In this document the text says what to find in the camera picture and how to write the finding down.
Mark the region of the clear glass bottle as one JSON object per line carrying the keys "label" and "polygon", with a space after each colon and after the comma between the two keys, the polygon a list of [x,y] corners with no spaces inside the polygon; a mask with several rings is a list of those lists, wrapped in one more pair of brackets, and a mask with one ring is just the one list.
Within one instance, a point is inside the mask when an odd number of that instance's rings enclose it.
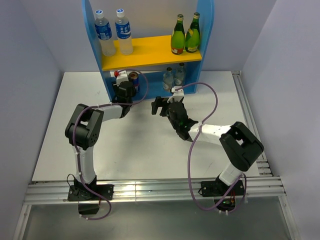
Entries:
{"label": "clear glass bottle", "polygon": [[183,86],[185,84],[185,78],[186,78],[185,64],[181,62],[179,63],[174,74],[174,85]]}
{"label": "clear glass bottle", "polygon": [[162,86],[163,89],[167,92],[170,92],[174,84],[174,75],[172,73],[172,68],[167,67],[166,71],[163,74]]}

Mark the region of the Red Bull can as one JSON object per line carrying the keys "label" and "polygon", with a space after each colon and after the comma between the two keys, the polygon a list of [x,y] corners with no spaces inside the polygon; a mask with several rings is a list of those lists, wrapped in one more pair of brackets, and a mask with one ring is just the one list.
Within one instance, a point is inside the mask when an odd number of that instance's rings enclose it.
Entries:
{"label": "Red Bull can", "polygon": [[132,71],[128,74],[128,79],[130,82],[132,82],[135,88],[135,91],[139,93],[140,92],[139,74],[136,71]]}

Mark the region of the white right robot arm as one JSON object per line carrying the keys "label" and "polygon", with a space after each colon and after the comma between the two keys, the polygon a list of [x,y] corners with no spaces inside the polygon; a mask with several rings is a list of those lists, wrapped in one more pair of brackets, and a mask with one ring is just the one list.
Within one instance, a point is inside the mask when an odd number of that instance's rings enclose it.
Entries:
{"label": "white right robot arm", "polygon": [[168,97],[156,97],[151,103],[151,113],[168,118],[177,135],[184,141],[195,140],[219,145],[223,148],[229,163],[224,170],[211,181],[202,181],[198,193],[202,197],[240,196],[245,187],[241,177],[258,157],[264,146],[242,122],[232,125],[202,124],[192,120],[182,100]]}

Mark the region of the Pocari Sweat bottle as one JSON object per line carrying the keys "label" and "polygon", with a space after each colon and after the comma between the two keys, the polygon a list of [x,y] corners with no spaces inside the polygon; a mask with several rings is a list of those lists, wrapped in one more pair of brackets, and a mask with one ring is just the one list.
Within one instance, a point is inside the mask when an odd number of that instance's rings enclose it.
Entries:
{"label": "Pocari Sweat bottle", "polygon": [[115,29],[120,52],[123,55],[130,55],[134,51],[130,21],[122,8],[116,10],[116,16]]}
{"label": "Pocari Sweat bottle", "polygon": [[100,41],[102,53],[107,56],[113,56],[116,48],[112,40],[112,30],[110,22],[105,18],[101,9],[95,11],[96,19],[94,21],[95,30]]}

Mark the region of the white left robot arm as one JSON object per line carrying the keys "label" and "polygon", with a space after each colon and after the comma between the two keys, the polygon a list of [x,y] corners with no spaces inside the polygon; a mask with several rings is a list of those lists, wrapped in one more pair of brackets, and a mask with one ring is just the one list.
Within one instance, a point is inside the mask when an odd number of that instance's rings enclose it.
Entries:
{"label": "white left robot arm", "polygon": [[112,194],[103,190],[102,185],[97,185],[94,145],[98,141],[102,123],[124,118],[130,111],[132,97],[137,93],[134,84],[128,80],[119,85],[114,82],[112,87],[115,96],[110,104],[101,107],[78,104],[64,132],[76,155],[76,176],[69,194],[75,200],[97,200],[100,195],[107,200],[112,198]]}

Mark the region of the blue and yellow shelf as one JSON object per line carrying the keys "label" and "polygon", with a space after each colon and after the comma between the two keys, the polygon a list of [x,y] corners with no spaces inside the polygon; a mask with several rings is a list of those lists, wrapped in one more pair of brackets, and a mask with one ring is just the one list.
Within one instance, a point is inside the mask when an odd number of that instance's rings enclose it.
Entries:
{"label": "blue and yellow shelf", "polygon": [[200,14],[200,44],[195,53],[183,52],[180,55],[173,54],[170,50],[170,35],[150,36],[134,38],[133,53],[123,55],[117,52],[113,56],[105,56],[102,53],[101,44],[95,29],[95,16],[91,3],[88,0],[81,2],[82,15],[88,40],[101,74],[106,92],[109,98],[113,98],[115,91],[113,72],[124,69],[128,72],[145,71],[149,84],[140,81],[140,92],[135,100],[139,100],[143,93],[147,93],[148,99],[156,96],[168,96],[169,93],[162,87],[163,74],[166,67],[175,69],[179,63],[186,64],[186,84],[199,80],[203,67],[209,39],[214,25],[215,3],[212,0],[199,0],[196,11]]}

